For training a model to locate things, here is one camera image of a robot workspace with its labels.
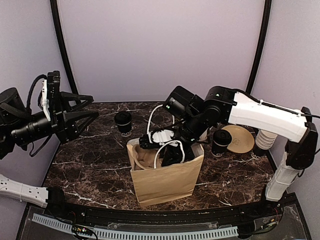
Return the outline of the brown pulp cup carrier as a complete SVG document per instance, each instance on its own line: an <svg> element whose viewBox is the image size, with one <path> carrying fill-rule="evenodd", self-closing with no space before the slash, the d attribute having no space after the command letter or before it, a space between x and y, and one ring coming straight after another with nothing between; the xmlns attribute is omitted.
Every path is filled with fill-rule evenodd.
<svg viewBox="0 0 320 240"><path fill-rule="evenodd" d="M143 149L138 144L133 146L133 162L134 169L147 170L154 168L154 159L157 153L157 149Z"/></svg>

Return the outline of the brown paper bag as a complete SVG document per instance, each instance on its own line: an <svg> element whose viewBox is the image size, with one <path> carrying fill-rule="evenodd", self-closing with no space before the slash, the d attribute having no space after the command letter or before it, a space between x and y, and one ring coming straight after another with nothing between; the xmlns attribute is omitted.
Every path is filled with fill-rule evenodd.
<svg viewBox="0 0 320 240"><path fill-rule="evenodd" d="M139 141L135 138L129 140L126 147L134 191L140 206L166 203L193 194L205 156L201 144L196 143L191 146L191 153L194 154L192 160L187 161L187 154L183 151L181 163L161 166L162 159L159 154L167 146L164 144L155 149L157 152L154 158L154 168L135 170L133 146L138 144Z"/></svg>

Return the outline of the single black lid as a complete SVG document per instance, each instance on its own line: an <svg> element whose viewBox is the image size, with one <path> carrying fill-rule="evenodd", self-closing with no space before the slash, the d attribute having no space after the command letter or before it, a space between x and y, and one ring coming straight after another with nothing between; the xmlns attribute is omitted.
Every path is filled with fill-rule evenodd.
<svg viewBox="0 0 320 240"><path fill-rule="evenodd" d="M114 116L114 122L117 125L124 126L127 125L132 121L132 115L128 111L119 111L115 116Z"/></svg>
<svg viewBox="0 0 320 240"><path fill-rule="evenodd" d="M213 143L212 147L228 147L229 144L232 142L232 135L224 129L217 130L213 133Z"/></svg>

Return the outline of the stack of paper cups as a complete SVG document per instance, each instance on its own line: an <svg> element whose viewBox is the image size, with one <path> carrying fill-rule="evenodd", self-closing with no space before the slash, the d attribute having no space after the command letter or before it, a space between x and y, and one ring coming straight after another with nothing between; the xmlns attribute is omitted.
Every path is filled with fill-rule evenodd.
<svg viewBox="0 0 320 240"><path fill-rule="evenodd" d="M251 156L260 159L273 146L277 137L278 135L275 133L260 129L255 138Z"/></svg>

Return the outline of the black paper coffee cup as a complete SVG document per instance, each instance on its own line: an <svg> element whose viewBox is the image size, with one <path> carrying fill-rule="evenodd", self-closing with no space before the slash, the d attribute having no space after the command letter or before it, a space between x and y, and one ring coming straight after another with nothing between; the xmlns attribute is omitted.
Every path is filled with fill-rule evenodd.
<svg viewBox="0 0 320 240"><path fill-rule="evenodd" d="M122 137L129 137L132 134L132 124L130 122L127 124L117 124L117 128Z"/></svg>

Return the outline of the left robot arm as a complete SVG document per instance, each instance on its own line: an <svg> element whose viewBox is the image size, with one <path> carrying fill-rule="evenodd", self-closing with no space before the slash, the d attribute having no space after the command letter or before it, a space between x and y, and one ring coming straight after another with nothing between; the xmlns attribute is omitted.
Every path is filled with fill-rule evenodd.
<svg viewBox="0 0 320 240"><path fill-rule="evenodd" d="M38 106L32 113L31 98L36 84L42 82ZM52 136L62 143L76 140L98 116L97 111L84 111L94 99L60 91L61 75L58 70L41 74L32 82L27 102L23 103L15 87L0 94L0 157L12 153L16 146L26 151L28 145L44 139L43 148Z"/></svg>

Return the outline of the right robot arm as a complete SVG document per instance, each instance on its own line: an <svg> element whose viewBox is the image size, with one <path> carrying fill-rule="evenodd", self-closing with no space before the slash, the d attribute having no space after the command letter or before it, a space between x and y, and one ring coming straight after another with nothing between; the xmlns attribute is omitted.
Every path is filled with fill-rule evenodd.
<svg viewBox="0 0 320 240"><path fill-rule="evenodd" d="M268 136L286 138L282 160L267 183L265 198L255 205L255 213L266 217L299 173L310 167L318 153L315 117L307 107L290 109L259 100L236 88L212 87L205 99L178 85L163 108L182 125L173 139L190 147L208 129L218 125L246 126L255 130L255 145L263 147Z"/></svg>

